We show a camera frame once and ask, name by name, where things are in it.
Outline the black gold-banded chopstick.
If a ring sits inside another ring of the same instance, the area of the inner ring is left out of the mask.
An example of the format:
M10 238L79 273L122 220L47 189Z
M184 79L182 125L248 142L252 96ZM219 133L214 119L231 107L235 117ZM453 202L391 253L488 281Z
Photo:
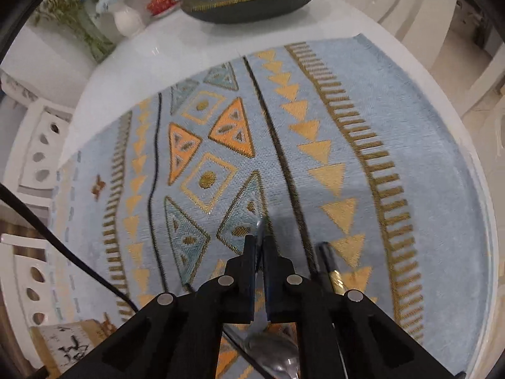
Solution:
M347 291L338 269L332 247L328 242L321 242L316 248L323 287L329 292L344 295Z

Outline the steel spoon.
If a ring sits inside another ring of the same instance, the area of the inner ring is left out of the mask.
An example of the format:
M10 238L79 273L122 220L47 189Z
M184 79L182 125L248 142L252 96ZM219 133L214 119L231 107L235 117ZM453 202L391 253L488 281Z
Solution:
M257 260L255 272L263 269L262 241L267 233L268 219L262 217L257 223ZM264 376L281 373L289 378L299 376L299 351L297 345L286 336L263 332L251 334L245 341L247 354L262 368Z

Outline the blue patterned table mat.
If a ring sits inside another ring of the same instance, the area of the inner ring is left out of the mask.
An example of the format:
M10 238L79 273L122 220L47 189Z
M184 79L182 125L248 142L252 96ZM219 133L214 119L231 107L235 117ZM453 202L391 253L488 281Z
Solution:
M364 36L300 42L167 87L59 169L50 228L127 296L52 253L61 321L126 322L221 275L266 219L298 274L330 244L361 290L453 373L486 324L489 224L472 160Z

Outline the bamboo utensil holder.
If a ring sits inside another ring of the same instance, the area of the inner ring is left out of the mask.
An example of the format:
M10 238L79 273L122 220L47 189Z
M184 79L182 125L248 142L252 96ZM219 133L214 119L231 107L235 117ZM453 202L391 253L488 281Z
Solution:
M88 319L79 322L31 327L30 335L49 378L58 378L111 336L117 327L110 321Z

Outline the white chair near left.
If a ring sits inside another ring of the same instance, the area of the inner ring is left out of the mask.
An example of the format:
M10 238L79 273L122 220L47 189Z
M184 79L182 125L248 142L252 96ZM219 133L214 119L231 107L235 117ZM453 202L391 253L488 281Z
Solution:
M38 369L42 361L30 328L58 323L43 240L1 235L1 290L17 344L30 365Z

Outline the white chair far left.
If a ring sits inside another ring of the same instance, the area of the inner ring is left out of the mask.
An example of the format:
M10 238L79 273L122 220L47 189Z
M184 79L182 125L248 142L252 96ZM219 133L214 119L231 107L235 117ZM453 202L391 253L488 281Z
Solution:
M1 74L1 88L26 108L9 153L3 184L29 207L47 213L73 110L36 96L6 73Z

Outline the white ceramic flower vase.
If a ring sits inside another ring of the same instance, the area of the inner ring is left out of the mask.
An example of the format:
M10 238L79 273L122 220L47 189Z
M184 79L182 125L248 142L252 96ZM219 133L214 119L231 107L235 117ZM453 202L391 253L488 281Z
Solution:
M112 15L119 33L129 39L140 34L146 27L138 11L126 4L117 6Z

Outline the red lidded pot ornament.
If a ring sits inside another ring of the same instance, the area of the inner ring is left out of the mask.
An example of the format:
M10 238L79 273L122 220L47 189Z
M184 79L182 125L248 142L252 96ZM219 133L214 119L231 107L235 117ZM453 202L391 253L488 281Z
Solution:
M150 0L147 4L146 9L151 13L152 16L160 15L165 11L176 6L176 0Z

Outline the glass vase dried flowers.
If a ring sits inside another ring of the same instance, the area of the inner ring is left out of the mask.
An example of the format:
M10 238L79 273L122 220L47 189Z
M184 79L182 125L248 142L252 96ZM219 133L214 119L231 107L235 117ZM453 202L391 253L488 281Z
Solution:
M82 0L43 0L32 19L34 26L51 23L70 32L86 46L96 63L102 63L116 48L87 14Z

